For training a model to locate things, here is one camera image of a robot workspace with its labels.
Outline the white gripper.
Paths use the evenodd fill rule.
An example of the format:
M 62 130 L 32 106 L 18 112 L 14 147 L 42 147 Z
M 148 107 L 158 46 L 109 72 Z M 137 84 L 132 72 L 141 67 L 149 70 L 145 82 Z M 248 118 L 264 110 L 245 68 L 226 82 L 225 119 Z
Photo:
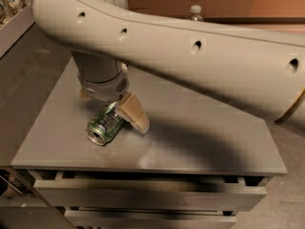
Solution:
M 144 112 L 137 96 L 128 92 L 130 81 L 126 70 L 106 82 L 93 83 L 78 75 L 82 86 L 80 98 L 84 100 L 96 99 L 103 102 L 116 102 L 115 112 L 129 122 L 135 130 L 145 134 L 150 128 L 150 121 Z

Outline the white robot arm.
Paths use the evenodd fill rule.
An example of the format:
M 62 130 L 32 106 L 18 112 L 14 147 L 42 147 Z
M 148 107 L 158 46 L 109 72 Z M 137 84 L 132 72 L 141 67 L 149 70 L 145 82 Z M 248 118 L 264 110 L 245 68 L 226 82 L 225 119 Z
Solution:
M 130 65 L 305 135 L 301 35 L 136 13 L 126 0 L 34 0 L 32 10 L 93 98 L 119 98 Z

